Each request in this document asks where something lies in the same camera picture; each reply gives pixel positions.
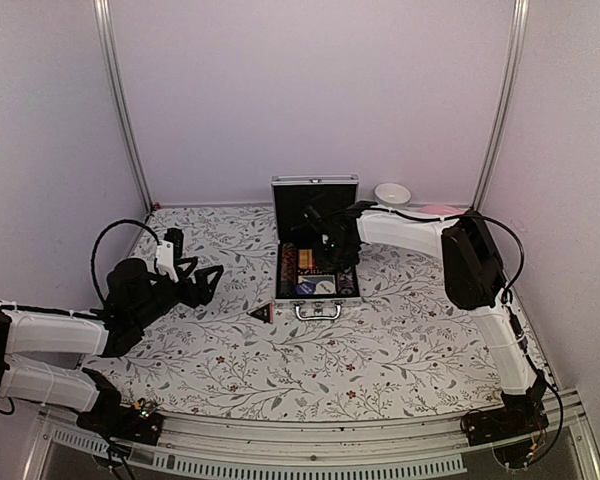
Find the red playing card deck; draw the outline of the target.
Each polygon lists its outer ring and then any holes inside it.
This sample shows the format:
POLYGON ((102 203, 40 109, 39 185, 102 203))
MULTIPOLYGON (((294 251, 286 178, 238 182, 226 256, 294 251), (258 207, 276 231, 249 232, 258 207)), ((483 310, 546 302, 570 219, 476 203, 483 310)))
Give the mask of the red playing card deck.
POLYGON ((299 249, 297 265, 299 270, 316 270, 317 261, 315 259, 313 250, 299 249))

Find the aluminium poker case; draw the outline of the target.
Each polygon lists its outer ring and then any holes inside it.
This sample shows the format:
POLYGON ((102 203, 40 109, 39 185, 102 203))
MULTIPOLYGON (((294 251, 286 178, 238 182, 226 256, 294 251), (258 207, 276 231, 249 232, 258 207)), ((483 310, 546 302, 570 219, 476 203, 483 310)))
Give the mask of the aluminium poker case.
POLYGON ((296 294, 299 269, 297 265, 295 290, 291 296, 281 297, 279 294, 281 249, 285 243, 293 243, 299 249, 312 249, 317 261, 317 234, 307 223, 303 212, 313 206, 327 220, 327 233, 331 232, 334 222, 342 217, 346 208, 357 200, 359 180, 355 174, 326 176, 274 176, 271 187, 274 201, 274 212, 277 234, 277 263, 275 277, 274 305, 286 313, 304 322, 330 321, 339 319, 347 306, 360 303, 361 295, 356 267, 352 270, 356 279, 357 295, 342 297, 337 293, 336 274, 347 270, 326 270, 317 266, 316 270, 308 270, 311 274, 333 274, 335 276, 336 293, 334 295, 299 296, 296 294))

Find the triangular all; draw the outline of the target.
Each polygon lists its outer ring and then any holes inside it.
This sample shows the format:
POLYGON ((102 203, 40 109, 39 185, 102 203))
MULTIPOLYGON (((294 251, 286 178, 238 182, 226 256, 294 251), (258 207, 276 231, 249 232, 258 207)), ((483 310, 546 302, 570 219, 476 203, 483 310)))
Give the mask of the triangular all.
POLYGON ((272 324, 273 323, 273 304, 267 303, 257 307, 256 309, 250 311, 248 315, 256 320, 263 322, 264 324, 272 324))

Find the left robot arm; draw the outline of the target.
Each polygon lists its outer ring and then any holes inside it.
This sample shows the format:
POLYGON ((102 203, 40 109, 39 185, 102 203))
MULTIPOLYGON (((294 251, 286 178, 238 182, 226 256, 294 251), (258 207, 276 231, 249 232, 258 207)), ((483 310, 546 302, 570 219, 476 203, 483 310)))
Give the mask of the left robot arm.
POLYGON ((153 322, 176 306, 197 308, 211 302, 224 268, 200 269, 197 263, 195 257, 184 258, 151 271, 142 259, 125 259, 108 274, 104 307, 93 314, 0 301, 0 398, 68 407, 108 434, 121 433, 129 415, 120 392, 102 374, 65 369, 30 356, 125 356, 153 322))

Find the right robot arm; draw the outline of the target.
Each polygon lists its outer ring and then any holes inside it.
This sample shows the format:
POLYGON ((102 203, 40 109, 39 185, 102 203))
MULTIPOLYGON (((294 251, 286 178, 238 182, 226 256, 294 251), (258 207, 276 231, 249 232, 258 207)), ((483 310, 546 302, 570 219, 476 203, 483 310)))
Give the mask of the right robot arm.
POLYGON ((505 276, 490 233, 493 219, 474 210, 432 215, 372 201, 326 215, 309 207, 304 217, 318 234, 314 251, 323 269, 357 265, 364 244, 400 247, 440 259, 448 300, 473 319, 498 369, 504 407, 498 412, 497 427, 504 435, 517 436, 534 422, 546 383, 529 357, 526 334, 513 311, 514 282, 505 276))

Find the right poker chip row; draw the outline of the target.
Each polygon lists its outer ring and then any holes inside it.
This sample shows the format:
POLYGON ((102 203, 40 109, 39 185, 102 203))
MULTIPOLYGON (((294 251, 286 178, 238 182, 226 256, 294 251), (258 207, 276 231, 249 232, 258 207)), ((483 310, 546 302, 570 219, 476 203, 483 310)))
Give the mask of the right poker chip row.
POLYGON ((356 279, 352 270, 339 271, 336 274, 337 293, 342 297, 357 295, 356 279))

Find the poker chip row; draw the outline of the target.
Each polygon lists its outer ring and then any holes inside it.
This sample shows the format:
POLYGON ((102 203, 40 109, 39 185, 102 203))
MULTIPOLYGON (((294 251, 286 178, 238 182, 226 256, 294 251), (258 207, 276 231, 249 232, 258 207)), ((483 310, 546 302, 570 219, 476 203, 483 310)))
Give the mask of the poker chip row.
POLYGON ((337 293, 342 297, 357 295, 356 279, 352 270, 339 271, 336 274, 337 293))
POLYGON ((279 294, 288 297, 294 293, 297 269, 297 248, 285 243, 281 249, 279 294))

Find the white dealer chip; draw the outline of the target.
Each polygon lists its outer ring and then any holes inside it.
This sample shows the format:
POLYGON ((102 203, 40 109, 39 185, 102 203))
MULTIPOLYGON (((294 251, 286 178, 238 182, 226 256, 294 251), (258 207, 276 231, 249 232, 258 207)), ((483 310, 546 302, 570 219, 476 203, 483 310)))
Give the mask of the white dealer chip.
POLYGON ((331 280, 321 280, 315 284, 315 295, 334 295, 336 293, 336 285, 331 280))

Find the blue playing card deck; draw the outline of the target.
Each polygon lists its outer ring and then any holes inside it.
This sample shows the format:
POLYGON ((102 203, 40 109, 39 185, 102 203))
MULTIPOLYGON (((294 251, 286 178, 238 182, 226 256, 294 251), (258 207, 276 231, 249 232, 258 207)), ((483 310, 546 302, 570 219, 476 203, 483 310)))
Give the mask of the blue playing card deck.
POLYGON ((335 276, 333 274, 311 274, 311 275, 299 275, 299 283, 311 283, 318 284, 321 282, 335 283, 335 276))

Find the left poker chip row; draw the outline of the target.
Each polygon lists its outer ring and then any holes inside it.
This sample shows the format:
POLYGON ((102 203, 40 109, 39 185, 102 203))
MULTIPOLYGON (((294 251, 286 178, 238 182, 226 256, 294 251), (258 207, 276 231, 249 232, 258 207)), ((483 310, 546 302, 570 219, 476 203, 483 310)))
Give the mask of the left poker chip row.
POLYGON ((294 293, 297 269, 297 248, 285 243, 281 249, 279 294, 288 297, 294 293))

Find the white bowl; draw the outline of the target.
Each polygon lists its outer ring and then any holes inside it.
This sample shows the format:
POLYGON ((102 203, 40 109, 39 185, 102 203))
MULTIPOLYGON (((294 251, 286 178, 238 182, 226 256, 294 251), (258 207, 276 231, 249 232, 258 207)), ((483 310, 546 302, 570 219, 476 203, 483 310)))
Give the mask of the white bowl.
POLYGON ((374 197, 378 203, 388 206, 405 206, 411 198, 411 191, 396 183, 381 183, 374 189, 374 197))

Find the pink plate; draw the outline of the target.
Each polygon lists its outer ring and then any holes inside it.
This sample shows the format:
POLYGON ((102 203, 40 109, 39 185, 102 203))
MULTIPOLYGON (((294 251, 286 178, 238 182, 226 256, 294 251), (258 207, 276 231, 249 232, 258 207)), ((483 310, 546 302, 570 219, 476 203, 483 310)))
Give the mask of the pink plate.
POLYGON ((452 216, 463 213, 463 210, 448 205, 426 205, 421 207, 419 211, 436 216, 452 216))

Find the front aluminium rail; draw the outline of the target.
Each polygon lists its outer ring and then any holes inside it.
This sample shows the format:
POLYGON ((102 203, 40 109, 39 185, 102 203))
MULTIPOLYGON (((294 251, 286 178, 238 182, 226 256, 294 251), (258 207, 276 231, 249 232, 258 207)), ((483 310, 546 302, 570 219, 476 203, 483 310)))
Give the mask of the front aluminium rail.
POLYGON ((471 415, 404 412, 376 420, 252 420, 167 412, 158 441, 118 452, 43 409, 25 459, 26 479, 600 479, 600 447, 574 389, 547 394, 545 428, 484 437, 471 415))

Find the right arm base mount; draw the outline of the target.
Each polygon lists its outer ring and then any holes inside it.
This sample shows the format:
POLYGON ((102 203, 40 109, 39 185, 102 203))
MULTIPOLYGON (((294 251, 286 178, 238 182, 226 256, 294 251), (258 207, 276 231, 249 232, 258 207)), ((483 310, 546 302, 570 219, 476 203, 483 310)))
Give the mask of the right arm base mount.
POLYGON ((460 420, 470 446, 508 440, 548 427, 544 404, 526 395, 502 395, 503 406, 471 410, 460 420))

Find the left aluminium frame post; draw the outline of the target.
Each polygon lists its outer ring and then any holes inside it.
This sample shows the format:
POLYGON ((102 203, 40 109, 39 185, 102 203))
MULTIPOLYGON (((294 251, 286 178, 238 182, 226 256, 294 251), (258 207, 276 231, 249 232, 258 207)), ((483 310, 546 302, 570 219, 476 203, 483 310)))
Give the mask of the left aluminium frame post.
POLYGON ((94 0, 93 7, 105 70, 114 104, 114 110, 121 131, 126 155, 130 164, 132 178, 145 211, 150 213, 154 203, 145 169, 141 162, 131 115, 126 101, 115 44, 110 2, 107 0, 94 0))

